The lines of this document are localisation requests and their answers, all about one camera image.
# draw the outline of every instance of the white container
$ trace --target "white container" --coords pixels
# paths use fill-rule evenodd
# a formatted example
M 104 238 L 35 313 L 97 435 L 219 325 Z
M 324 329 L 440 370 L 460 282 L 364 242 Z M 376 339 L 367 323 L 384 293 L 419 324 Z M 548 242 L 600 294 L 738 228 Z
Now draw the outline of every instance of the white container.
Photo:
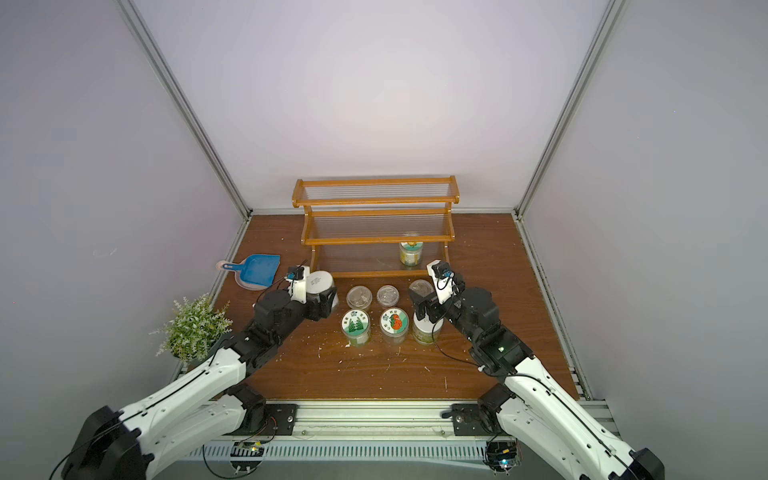
M 400 300 L 400 292 L 392 285 L 385 285 L 376 293 L 376 300 L 378 300 L 379 305 L 389 308 L 397 305 L 398 300 Z
M 426 280 L 416 280 L 411 283 L 409 289 L 418 293 L 421 296 L 427 296 L 435 291 L 435 287 Z M 429 321 L 429 314 L 424 316 L 424 319 L 419 320 L 416 317 L 416 312 L 413 313 L 413 339 L 422 345 L 432 345 L 435 341 L 432 338 L 432 328 L 434 328 L 435 339 L 440 335 L 440 329 L 442 329 L 442 319 L 436 324 Z
M 384 310 L 380 325 L 384 334 L 384 343 L 399 345 L 405 342 L 408 336 L 408 314 L 399 308 Z
M 319 301 L 320 294 L 325 292 L 332 286 L 335 286 L 333 282 L 333 275 L 325 270 L 317 270 L 306 276 L 306 299 Z M 339 296 L 333 297 L 333 303 L 331 304 L 331 311 L 335 310 L 339 305 Z
M 349 293 L 346 294 L 346 304 L 351 309 L 365 310 L 371 307 L 373 301 L 373 293 L 367 286 L 358 285 L 349 289 Z
M 400 262 L 406 266 L 416 266 L 422 261 L 423 242 L 401 242 Z
M 371 339 L 371 319 L 362 310 L 350 310 L 341 319 L 341 330 L 351 346 L 363 346 Z
M 432 329 L 435 329 L 434 337 L 432 335 Z M 424 315 L 423 320 L 416 318 L 416 312 L 413 313 L 413 339 L 422 345 L 432 345 L 440 335 L 442 329 L 442 319 L 437 323 L 429 321 L 429 315 Z

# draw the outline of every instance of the robotic arm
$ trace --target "robotic arm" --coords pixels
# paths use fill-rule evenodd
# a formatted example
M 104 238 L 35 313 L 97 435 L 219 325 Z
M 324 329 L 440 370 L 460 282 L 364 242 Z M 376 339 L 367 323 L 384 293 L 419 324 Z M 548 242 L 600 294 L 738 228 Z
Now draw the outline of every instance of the robotic arm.
M 120 411 L 105 406 L 91 414 L 61 477 L 145 480 L 207 440 L 242 425 L 258 431 L 266 421 L 264 398 L 237 384 L 272 359 L 302 321 L 330 314 L 336 288 L 308 295 L 309 274 L 307 266 L 290 268 L 285 277 L 288 290 L 266 293 L 253 305 L 256 315 L 250 325 L 196 369 Z M 201 406 L 222 391 L 225 394 L 213 405 Z
M 478 401 L 489 431 L 519 438 L 568 479 L 664 480 L 664 466 L 652 452 L 635 452 L 604 430 L 501 324 L 490 292 L 466 289 L 446 262 L 436 260 L 427 271 L 436 291 L 426 297 L 409 292 L 417 317 L 447 319 L 472 343 L 478 370 L 499 380 Z M 61 477 L 146 480 L 210 439 L 238 428 L 263 428 L 264 398 L 238 384 L 272 359 L 302 321 L 330 314 L 336 288 L 308 293 L 309 274 L 306 266 L 289 269 L 289 289 L 264 294 L 245 331 L 196 369 L 122 410 L 105 406 L 91 414 L 59 463 L 67 460 Z M 214 404 L 204 405 L 222 391 Z M 498 467 L 505 470 L 503 461 Z
M 601 427 L 549 375 L 530 348 L 502 325 L 489 291 L 465 288 L 446 262 L 427 266 L 435 292 L 410 291 L 416 316 L 447 319 L 472 343 L 478 370 L 500 384 L 480 398 L 492 431 L 522 440 L 564 478 L 663 480 L 664 465 L 648 449 L 634 451 Z

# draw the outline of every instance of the wooden floor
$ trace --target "wooden floor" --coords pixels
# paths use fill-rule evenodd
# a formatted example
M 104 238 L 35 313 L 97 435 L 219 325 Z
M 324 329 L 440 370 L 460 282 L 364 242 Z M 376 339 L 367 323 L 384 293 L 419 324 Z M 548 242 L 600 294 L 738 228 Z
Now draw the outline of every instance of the wooden floor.
M 252 253 L 280 255 L 278 276 L 288 266 L 310 258 L 300 235 L 303 215 L 258 216 L 251 220 L 235 257 Z M 459 214 L 453 216 L 456 241 L 449 253 L 453 270 L 464 276 L 467 287 L 490 290 L 502 322 L 544 363 L 552 376 L 576 397 L 568 364 L 549 319 L 541 291 L 511 215 Z M 330 318 L 304 321 L 272 359 L 246 382 L 268 399 L 476 399 L 496 380 L 476 368 L 444 357 L 434 346 L 422 346 L 410 336 L 400 347 L 383 343 L 378 323 L 371 325 L 372 339 L 363 347 L 346 346 L 341 316 L 348 310 L 346 294 L 355 285 L 366 285 L 376 294 L 381 285 L 396 286 L 399 306 L 412 314 L 408 285 L 417 278 L 337 279 L 339 307 Z M 224 282 L 217 306 L 230 302 L 227 317 L 235 332 L 253 318 L 252 305 L 259 292 L 239 287 L 234 276 Z M 374 302 L 372 318 L 381 307 Z M 449 355 L 471 360 L 469 342 L 445 324 L 438 343 Z

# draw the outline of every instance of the green leaves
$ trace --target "green leaves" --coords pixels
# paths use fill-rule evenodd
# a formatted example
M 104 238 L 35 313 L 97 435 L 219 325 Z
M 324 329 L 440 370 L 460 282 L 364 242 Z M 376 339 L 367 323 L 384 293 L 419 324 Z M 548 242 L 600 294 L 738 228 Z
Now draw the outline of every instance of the green leaves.
M 356 332 L 358 330 L 366 329 L 360 319 L 352 319 L 349 321 L 349 328 L 346 330 L 349 333 Z
M 214 312 L 211 300 L 210 294 L 206 293 L 192 302 L 186 297 L 183 303 L 174 301 L 175 317 L 163 328 L 153 332 L 167 335 L 160 345 L 158 355 L 168 351 L 185 363 L 206 358 L 208 350 L 219 336 L 232 331 L 229 328 L 232 320 L 224 316 L 230 304 Z

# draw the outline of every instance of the shelf tier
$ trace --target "shelf tier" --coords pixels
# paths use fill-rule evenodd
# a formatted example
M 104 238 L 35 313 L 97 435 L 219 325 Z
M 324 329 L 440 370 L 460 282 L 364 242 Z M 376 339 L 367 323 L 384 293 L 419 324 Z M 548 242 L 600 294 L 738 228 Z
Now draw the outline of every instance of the shelf tier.
M 313 211 L 304 218 L 302 243 L 451 242 L 454 236 L 446 209 Z
M 396 243 L 359 243 L 356 245 L 318 245 L 312 247 L 312 271 L 325 270 L 334 278 L 361 278 L 371 276 L 429 276 L 427 263 L 443 259 L 449 261 L 448 243 L 425 243 L 422 261 L 416 266 L 400 262 Z
M 456 177 L 297 180 L 294 207 L 458 203 Z

